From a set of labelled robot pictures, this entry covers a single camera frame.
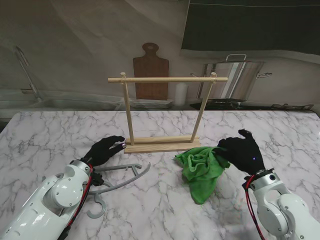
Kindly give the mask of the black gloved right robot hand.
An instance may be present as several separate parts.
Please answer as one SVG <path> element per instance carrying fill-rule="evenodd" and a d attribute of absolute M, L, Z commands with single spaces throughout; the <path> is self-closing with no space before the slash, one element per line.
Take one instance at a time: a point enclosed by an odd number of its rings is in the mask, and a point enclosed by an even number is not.
<path fill-rule="evenodd" d="M 238 130 L 243 136 L 228 137 L 218 142 L 216 154 L 233 164 L 238 170 L 249 175 L 265 171 L 265 165 L 259 146 L 253 135 L 246 129 Z"/>

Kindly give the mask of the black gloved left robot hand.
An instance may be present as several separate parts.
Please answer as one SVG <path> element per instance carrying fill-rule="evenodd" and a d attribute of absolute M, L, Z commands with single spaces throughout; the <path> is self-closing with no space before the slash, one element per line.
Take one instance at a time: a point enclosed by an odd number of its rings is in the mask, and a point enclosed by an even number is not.
<path fill-rule="evenodd" d="M 80 160 L 93 167 L 105 164 L 111 157 L 125 149 L 125 138 L 122 136 L 109 136 L 92 145 L 90 150 Z"/>

